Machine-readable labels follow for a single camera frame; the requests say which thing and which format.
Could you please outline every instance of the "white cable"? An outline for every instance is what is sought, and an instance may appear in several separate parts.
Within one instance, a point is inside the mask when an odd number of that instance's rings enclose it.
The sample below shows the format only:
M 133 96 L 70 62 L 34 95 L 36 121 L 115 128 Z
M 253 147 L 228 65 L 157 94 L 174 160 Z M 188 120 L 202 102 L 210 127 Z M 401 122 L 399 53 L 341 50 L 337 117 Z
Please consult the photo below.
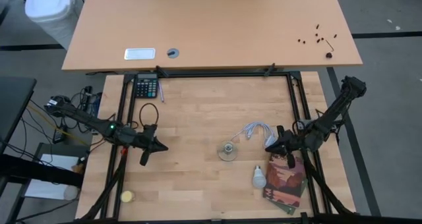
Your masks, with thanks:
M 271 129 L 270 125 L 263 122 L 252 122 L 252 123 L 247 124 L 245 127 L 243 127 L 242 130 L 240 130 L 240 132 L 238 132 L 235 136 L 233 136 L 233 138 L 231 138 L 230 141 L 232 141 L 235 137 L 237 137 L 242 132 L 245 132 L 246 139 L 249 140 L 253 134 L 254 129 L 257 126 L 261 126 L 264 129 L 264 138 L 265 138 L 264 147 L 267 148 L 268 146 L 271 146 L 277 140 L 276 133 Z

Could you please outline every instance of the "white light bulb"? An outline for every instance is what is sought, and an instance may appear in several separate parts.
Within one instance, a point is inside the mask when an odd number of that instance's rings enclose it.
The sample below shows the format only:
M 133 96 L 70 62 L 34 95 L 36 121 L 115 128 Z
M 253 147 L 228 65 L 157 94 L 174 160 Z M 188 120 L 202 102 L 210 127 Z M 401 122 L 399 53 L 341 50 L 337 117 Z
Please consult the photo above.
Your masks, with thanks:
M 266 185 L 265 176 L 264 174 L 262 174 L 262 171 L 259 165 L 255 167 L 255 173 L 253 175 L 252 184 L 256 188 L 264 188 Z

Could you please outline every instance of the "white container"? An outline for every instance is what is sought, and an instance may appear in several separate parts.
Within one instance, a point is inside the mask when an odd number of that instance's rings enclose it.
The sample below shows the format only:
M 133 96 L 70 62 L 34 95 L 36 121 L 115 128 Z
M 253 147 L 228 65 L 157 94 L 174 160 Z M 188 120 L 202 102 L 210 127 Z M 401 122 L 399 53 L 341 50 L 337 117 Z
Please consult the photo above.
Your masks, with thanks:
M 78 22 L 75 0 L 26 0 L 25 13 L 66 50 L 69 48 Z

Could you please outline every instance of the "book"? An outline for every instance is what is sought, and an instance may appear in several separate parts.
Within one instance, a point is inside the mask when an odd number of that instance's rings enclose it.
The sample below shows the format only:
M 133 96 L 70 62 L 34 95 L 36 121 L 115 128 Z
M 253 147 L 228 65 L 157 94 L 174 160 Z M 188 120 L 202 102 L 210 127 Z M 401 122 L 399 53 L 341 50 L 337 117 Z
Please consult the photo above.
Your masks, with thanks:
M 271 154 L 266 172 L 264 198 L 298 208 L 302 195 L 302 181 L 305 179 L 305 166 L 300 151 L 292 153 L 296 166 L 292 169 L 287 164 L 287 157 Z
M 302 181 L 302 191 L 301 191 L 302 194 L 303 194 L 303 191 L 305 190 L 305 188 L 307 186 L 307 183 L 308 183 L 308 179 L 304 179 Z M 272 201 L 272 200 L 269 200 L 269 201 L 272 202 L 275 206 L 279 207 L 281 210 L 284 210 L 289 215 L 293 215 L 296 211 L 296 208 L 293 208 L 289 205 L 281 204 L 281 203 L 278 203 L 278 202 L 275 202 L 275 201 Z

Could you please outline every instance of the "light wood tabletop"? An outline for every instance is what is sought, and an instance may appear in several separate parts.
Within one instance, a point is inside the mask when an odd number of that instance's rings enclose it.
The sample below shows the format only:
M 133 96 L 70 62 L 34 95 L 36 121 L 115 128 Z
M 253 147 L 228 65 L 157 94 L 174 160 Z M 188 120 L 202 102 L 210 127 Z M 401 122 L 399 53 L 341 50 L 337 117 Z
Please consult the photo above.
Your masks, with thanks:
M 126 61 L 127 48 L 154 48 L 156 55 Z M 171 48 L 179 50 L 175 59 L 167 56 Z M 327 59 L 331 51 L 333 57 Z M 338 1 L 86 0 L 63 70 L 255 68 L 272 63 L 362 65 Z
M 318 74 L 303 72 L 302 78 L 309 109 L 316 117 L 315 109 L 326 109 Z M 263 198 L 262 189 L 252 185 L 255 165 L 260 165 L 265 172 L 269 157 L 263 148 L 261 128 L 250 140 L 244 134 L 233 140 L 239 150 L 236 160 L 222 161 L 216 153 L 222 141 L 229 140 L 247 123 L 263 121 L 274 130 L 276 125 L 290 128 L 294 118 L 286 78 L 160 80 L 165 103 L 159 98 L 137 99 L 133 120 L 139 122 L 142 105 L 154 103 L 160 112 L 156 136 L 169 150 L 152 154 L 143 167 L 139 165 L 142 150 L 130 148 L 123 190 L 134 192 L 135 201 L 121 204 L 119 220 L 291 217 Z M 117 112 L 122 81 L 123 76 L 107 77 L 100 105 L 101 118 Z M 145 107 L 144 124 L 153 123 L 155 118 L 154 109 Z M 89 210 L 104 187 L 110 150 L 111 145 L 104 144 L 90 154 L 77 217 Z M 335 138 L 331 136 L 319 151 L 326 182 L 345 207 L 354 210 Z M 110 196 L 109 210 L 112 210 L 114 194 Z M 317 195 L 322 209 L 319 189 Z M 300 216 L 302 211 L 312 215 L 308 190 L 304 191 L 294 217 Z

